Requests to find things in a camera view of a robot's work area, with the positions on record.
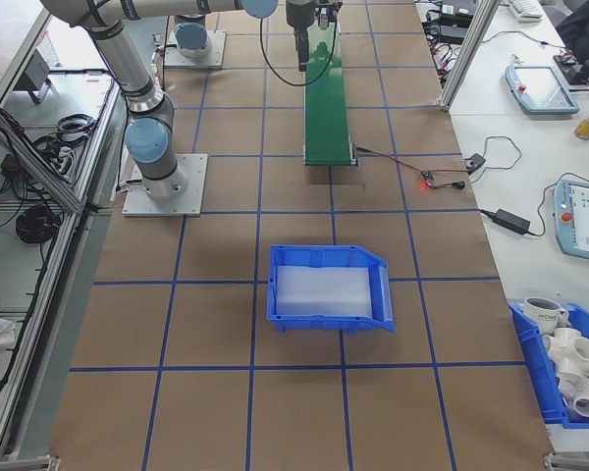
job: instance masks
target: tablet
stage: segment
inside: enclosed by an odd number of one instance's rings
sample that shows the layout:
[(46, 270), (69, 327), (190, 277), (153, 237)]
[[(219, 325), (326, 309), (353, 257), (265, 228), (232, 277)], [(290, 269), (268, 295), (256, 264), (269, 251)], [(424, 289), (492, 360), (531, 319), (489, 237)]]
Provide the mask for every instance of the tablet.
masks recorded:
[(548, 66), (508, 66), (506, 79), (512, 95), (527, 113), (568, 115), (578, 104), (557, 71)]
[(561, 180), (554, 192), (554, 207), (562, 251), (589, 258), (589, 184)]

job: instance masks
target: grid floor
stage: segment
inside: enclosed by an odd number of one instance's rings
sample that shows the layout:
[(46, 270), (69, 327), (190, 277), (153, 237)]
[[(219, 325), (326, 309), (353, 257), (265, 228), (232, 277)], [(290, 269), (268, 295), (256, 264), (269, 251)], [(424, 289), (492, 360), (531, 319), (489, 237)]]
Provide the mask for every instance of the grid floor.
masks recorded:
[[(301, 79), (283, 9), (269, 57)], [(51, 453), (67, 471), (543, 469), (548, 438), (470, 188), (424, 191), (376, 156), (304, 167), (303, 94), (265, 67), (257, 21), (209, 22), (229, 34), (225, 70), (166, 71), (176, 150), (210, 154), (204, 212), (127, 219), (118, 202)], [(352, 139), (463, 168), (413, 4), (349, 1), (341, 25)], [(387, 259), (397, 332), (278, 335), (272, 243)]]

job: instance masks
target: white foam block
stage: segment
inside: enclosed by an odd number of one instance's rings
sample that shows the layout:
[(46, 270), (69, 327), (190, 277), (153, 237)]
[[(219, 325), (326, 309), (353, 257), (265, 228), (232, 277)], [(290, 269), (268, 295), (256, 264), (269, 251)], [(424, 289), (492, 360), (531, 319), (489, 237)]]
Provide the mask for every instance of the white foam block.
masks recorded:
[(367, 268), (277, 267), (276, 314), (373, 316)]

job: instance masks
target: blue storage bin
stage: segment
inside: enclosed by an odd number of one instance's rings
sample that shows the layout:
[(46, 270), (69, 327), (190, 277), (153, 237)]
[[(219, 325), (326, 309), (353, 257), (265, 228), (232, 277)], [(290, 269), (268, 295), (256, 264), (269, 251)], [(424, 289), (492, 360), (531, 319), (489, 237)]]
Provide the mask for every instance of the blue storage bin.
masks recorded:
[[(561, 424), (567, 429), (589, 429), (589, 418), (579, 416), (563, 404), (555, 365), (548, 358), (537, 324), (523, 314), (523, 303), (510, 303), (509, 307), (545, 423)], [(571, 327), (589, 339), (589, 312), (577, 304), (562, 307), (569, 311)]]
[[(309, 268), (367, 268), (371, 294), (372, 318), (312, 315), (279, 315), (277, 305), (277, 270), (280, 266)], [(389, 287), (388, 263), (356, 245), (273, 245), (268, 280), (266, 318), (279, 333), (287, 329), (345, 330), (350, 333), (385, 329), (395, 331)]]

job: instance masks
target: white mug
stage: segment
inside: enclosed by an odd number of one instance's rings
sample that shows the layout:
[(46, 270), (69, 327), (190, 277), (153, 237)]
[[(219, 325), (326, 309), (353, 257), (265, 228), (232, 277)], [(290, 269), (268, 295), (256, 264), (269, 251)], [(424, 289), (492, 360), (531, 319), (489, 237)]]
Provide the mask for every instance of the white mug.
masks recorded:
[(526, 297), (523, 313), (539, 326), (541, 335), (552, 336), (556, 327), (566, 327), (569, 312), (560, 304), (543, 297)]

